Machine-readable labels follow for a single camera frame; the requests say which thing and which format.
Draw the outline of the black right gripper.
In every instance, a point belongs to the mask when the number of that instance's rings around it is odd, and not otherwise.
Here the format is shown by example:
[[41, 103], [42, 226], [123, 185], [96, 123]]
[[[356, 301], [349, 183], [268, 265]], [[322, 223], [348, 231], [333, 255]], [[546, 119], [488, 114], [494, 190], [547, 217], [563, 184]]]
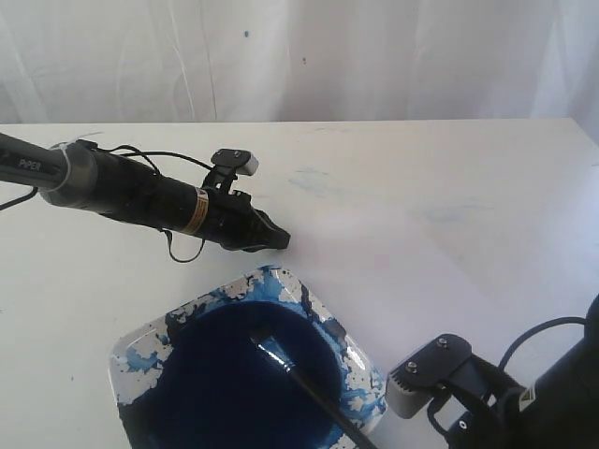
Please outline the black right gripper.
[[[523, 391], [524, 387], [509, 374], [472, 355], [441, 381], [428, 405], [428, 419], [450, 448], [506, 448], [513, 436], [512, 421]], [[465, 412], [445, 429], [436, 414], [451, 398]]]

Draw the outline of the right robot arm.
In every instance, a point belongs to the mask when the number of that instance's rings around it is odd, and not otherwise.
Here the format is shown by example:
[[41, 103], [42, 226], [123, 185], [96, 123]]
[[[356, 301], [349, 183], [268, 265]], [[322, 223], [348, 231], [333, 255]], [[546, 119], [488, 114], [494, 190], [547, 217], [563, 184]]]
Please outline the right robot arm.
[[[581, 324], [583, 338], [525, 388], [505, 372], [509, 358], [537, 333]], [[598, 446], [598, 300], [584, 318], [563, 317], [534, 326], [506, 350], [497, 366], [477, 357], [484, 393], [475, 410], [449, 429], [435, 418], [449, 398], [475, 398], [466, 389], [446, 387], [427, 407], [427, 417], [450, 448], [596, 448]]]

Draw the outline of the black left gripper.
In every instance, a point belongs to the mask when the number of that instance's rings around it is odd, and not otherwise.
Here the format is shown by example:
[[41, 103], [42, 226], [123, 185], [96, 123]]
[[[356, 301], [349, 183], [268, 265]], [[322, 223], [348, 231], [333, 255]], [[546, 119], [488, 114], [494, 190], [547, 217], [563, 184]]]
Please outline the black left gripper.
[[206, 188], [208, 211], [198, 235], [229, 251], [284, 250], [291, 236], [251, 205], [248, 194], [222, 194]]

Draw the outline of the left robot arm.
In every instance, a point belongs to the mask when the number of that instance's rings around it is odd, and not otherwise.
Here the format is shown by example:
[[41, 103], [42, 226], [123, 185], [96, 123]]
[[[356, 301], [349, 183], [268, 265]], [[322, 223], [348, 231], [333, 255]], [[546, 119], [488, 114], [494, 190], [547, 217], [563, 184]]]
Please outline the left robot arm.
[[240, 175], [255, 174], [258, 162], [250, 152], [216, 151], [199, 186], [164, 175], [150, 158], [130, 145], [105, 150], [76, 139], [44, 149], [3, 135], [2, 181], [32, 190], [2, 207], [41, 195], [53, 206], [153, 228], [168, 239], [180, 233], [247, 253], [288, 246], [289, 233], [255, 209], [249, 194], [231, 187]]

